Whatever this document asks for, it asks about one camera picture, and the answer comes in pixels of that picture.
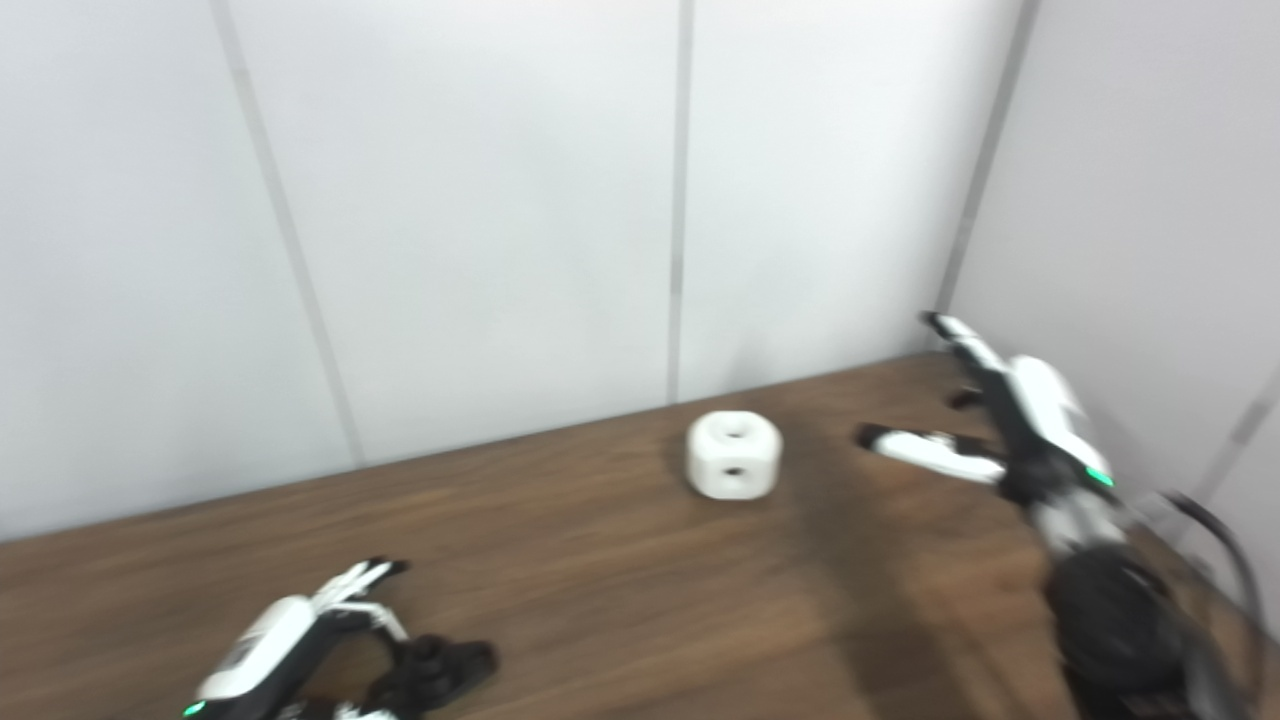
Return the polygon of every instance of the wooden tabletop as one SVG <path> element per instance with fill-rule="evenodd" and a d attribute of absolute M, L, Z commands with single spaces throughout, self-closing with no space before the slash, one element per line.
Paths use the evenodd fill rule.
<path fill-rule="evenodd" d="M 925 355 L 0 546 L 0 717 L 177 717 L 278 597 L 353 561 L 411 634 L 493 641 L 431 719 L 1068 719 L 1043 560 L 988 488 L 863 452 L 861 421 L 986 432 Z M 700 414 L 782 430 L 777 489 L 684 484 Z M 307 692 L 358 698 L 371 639 Z"/>

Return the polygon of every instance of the white wall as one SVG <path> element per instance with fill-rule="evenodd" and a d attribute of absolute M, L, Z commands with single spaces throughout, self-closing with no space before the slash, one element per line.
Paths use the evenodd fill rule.
<path fill-rule="evenodd" d="M 232 9 L 371 461 L 662 405 L 676 0 Z"/>
<path fill-rule="evenodd" d="M 351 468 L 202 4 L 0 3 L 0 537 Z"/>
<path fill-rule="evenodd" d="M 0 537 L 914 350 L 1015 12 L 3 4 Z"/>
<path fill-rule="evenodd" d="M 1280 364 L 1277 33 L 1267 0 L 1046 1 L 951 307 L 1070 378 L 1123 492 L 1222 515 L 1272 618 L 1280 434 L 1233 433 Z"/>
<path fill-rule="evenodd" d="M 699 0 L 680 398 L 916 351 L 1018 0 Z"/>

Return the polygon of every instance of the black cable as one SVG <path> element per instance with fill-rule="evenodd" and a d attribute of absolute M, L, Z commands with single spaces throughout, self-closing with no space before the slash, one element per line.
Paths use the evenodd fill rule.
<path fill-rule="evenodd" d="M 1253 647 L 1249 648 L 1249 656 L 1253 661 L 1253 676 L 1245 683 L 1245 692 L 1251 696 L 1253 708 L 1258 710 L 1262 703 L 1262 683 L 1265 676 L 1263 667 L 1266 666 L 1267 657 L 1267 639 L 1263 634 L 1266 618 L 1263 618 L 1262 611 L 1262 596 L 1258 593 L 1258 582 L 1253 575 L 1253 568 L 1244 556 L 1244 551 L 1240 548 L 1240 543 L 1235 538 L 1235 533 L 1233 533 L 1231 529 L 1226 527 L 1226 523 L 1222 523 L 1217 515 L 1213 515 L 1207 507 L 1180 492 L 1166 493 L 1165 498 L 1169 500 L 1169 502 L 1171 502 L 1179 512 L 1187 515 L 1217 538 L 1217 541 L 1222 543 L 1222 547 L 1226 548 L 1226 553 L 1231 557 L 1235 573 L 1240 578 L 1240 592 L 1244 596 L 1244 612 L 1247 615 L 1245 621 L 1253 625 L 1253 632 L 1249 635 L 1253 641 Z"/>

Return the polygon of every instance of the green led light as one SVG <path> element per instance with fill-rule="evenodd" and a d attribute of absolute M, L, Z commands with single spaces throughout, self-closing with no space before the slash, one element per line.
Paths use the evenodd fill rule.
<path fill-rule="evenodd" d="M 1093 468 L 1085 468 L 1084 470 L 1089 473 L 1089 477 L 1092 477 L 1094 480 L 1098 480 L 1100 483 L 1107 486 L 1108 488 L 1116 487 L 1116 482 L 1108 478 L 1106 473 L 1103 473 L 1102 470 L 1094 470 Z"/>

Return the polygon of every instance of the white foam block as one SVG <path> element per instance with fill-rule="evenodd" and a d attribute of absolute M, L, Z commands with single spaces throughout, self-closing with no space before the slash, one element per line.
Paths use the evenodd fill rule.
<path fill-rule="evenodd" d="M 782 433 L 755 413 L 708 413 L 689 428 L 689 482 L 716 500 L 755 500 L 773 489 Z"/>

